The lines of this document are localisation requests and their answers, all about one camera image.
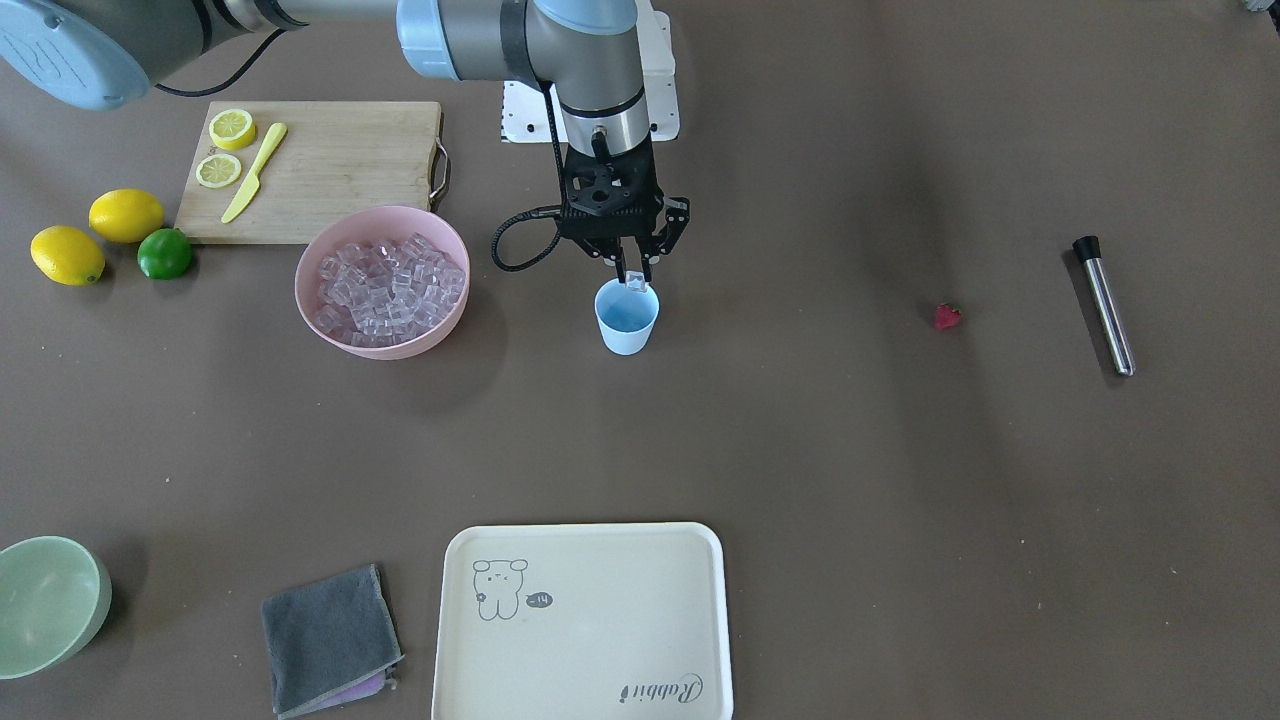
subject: gray cloth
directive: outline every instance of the gray cloth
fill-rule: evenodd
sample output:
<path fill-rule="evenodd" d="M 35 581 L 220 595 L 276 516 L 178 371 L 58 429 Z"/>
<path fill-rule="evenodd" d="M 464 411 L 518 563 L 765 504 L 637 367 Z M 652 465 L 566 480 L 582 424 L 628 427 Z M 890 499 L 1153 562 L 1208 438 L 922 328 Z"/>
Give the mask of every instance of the gray cloth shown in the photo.
<path fill-rule="evenodd" d="M 271 706 L 280 720 L 328 707 L 326 701 L 357 685 L 367 688 L 404 657 L 374 565 L 269 597 L 262 630 Z M 378 684 L 374 692 L 380 689 Z"/>

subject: plastic knife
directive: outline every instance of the plastic knife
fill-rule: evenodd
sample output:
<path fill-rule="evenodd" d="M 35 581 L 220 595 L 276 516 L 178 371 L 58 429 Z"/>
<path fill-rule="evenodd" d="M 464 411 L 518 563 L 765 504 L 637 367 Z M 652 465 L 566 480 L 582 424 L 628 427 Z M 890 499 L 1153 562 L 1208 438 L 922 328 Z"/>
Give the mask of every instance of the plastic knife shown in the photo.
<path fill-rule="evenodd" d="M 271 123 L 271 127 L 266 131 L 266 137 L 262 140 L 262 147 L 257 150 L 257 158 L 253 158 L 253 164 L 250 167 L 248 173 L 244 174 L 244 179 L 241 181 L 239 190 L 236 191 L 236 197 L 232 199 L 232 204 L 223 213 L 223 222 L 229 223 L 234 220 L 244 208 L 253 200 L 257 195 L 257 188 L 262 186 L 261 181 L 257 179 L 257 174 L 262 172 L 262 167 L 266 161 L 271 159 L 271 152 L 280 146 L 280 141 L 284 140 L 284 133 L 289 132 L 289 128 L 284 123 Z"/>

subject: rabbit logo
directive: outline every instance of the rabbit logo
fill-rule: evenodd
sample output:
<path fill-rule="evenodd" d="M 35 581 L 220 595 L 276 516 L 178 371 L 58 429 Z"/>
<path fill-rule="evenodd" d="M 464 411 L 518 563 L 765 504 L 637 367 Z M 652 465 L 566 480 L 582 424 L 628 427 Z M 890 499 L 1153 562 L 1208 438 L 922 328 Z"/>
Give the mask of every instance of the rabbit logo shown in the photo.
<path fill-rule="evenodd" d="M 471 584 L 476 591 L 481 620 L 511 620 L 516 616 L 527 568 L 527 560 L 476 560 L 471 564 L 475 570 Z"/>

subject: bowl of ice cubes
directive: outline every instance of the bowl of ice cubes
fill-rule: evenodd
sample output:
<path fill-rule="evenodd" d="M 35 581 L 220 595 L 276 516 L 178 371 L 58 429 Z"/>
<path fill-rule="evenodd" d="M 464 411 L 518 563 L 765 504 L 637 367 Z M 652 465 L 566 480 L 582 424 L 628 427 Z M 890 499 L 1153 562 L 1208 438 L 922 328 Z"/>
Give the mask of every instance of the bowl of ice cubes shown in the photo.
<path fill-rule="evenodd" d="M 458 324 L 471 259 L 449 223 L 403 205 L 369 208 L 325 228 L 298 260 L 293 293 L 316 334 L 374 360 L 435 347 Z"/>

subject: paper cup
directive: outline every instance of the paper cup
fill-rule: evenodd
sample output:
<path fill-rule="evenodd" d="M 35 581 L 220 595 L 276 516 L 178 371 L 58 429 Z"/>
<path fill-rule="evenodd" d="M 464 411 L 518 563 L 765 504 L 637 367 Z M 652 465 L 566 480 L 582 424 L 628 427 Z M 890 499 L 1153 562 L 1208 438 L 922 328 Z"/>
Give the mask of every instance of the paper cup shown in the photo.
<path fill-rule="evenodd" d="M 609 281 L 595 293 L 595 319 L 605 347 L 618 355 L 635 355 L 649 341 L 658 319 L 658 293 L 648 284 L 631 290 Z"/>

